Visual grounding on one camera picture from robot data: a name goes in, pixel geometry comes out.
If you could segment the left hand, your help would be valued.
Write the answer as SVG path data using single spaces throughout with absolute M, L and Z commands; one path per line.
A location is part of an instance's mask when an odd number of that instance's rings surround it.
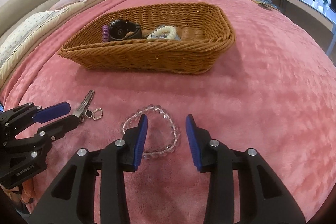
M 6 189 L 2 186 L 2 190 L 14 205 L 28 205 L 34 201 L 35 191 L 32 178 L 24 181 L 21 186 L 12 189 Z

